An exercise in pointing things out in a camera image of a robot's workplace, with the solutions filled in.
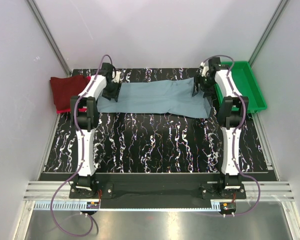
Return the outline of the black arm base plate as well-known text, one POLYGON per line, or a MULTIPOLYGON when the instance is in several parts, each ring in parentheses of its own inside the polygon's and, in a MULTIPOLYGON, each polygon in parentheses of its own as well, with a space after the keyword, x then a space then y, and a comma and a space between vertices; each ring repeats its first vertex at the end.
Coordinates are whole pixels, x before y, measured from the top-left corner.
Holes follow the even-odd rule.
POLYGON ((216 183, 195 182, 121 182, 97 183, 93 190, 72 186, 71 199, 118 199, 121 197, 194 197, 204 200, 244 200, 247 198, 243 186, 239 189, 221 190, 216 183))

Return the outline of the light blue t shirt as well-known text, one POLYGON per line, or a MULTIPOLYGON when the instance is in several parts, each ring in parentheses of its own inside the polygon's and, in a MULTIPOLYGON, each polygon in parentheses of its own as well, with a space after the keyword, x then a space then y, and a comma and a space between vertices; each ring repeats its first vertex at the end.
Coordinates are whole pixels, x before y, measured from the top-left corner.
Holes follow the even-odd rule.
POLYGON ((100 113, 173 114, 206 119, 211 105, 202 91, 193 95, 194 79, 123 83, 118 100, 100 96, 100 113))

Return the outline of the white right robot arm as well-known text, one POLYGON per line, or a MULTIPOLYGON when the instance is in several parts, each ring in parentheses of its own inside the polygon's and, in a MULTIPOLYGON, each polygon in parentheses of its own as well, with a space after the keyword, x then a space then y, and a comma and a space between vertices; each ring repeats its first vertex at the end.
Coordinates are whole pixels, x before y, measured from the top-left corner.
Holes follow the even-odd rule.
POLYGON ((202 186, 202 197, 235 201, 246 198, 242 183, 243 174, 239 164, 240 135, 245 122, 249 98, 242 96, 232 78, 231 65, 221 63, 222 55, 214 55, 204 60, 194 76, 192 96, 204 92, 208 96, 214 85, 221 90, 223 100, 217 113, 217 122, 223 135, 223 161, 217 183, 206 183, 202 186))

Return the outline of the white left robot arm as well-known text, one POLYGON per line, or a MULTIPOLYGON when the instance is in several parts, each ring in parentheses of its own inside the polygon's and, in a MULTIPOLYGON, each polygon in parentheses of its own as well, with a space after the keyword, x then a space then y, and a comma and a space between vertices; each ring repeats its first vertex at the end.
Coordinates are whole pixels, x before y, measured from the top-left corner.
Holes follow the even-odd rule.
POLYGON ((71 179, 70 192, 87 198, 99 197, 101 190, 95 179, 94 137, 99 124, 98 98, 118 101, 122 83, 121 73, 104 62, 82 92, 70 98, 71 124, 77 137, 78 167, 71 179))

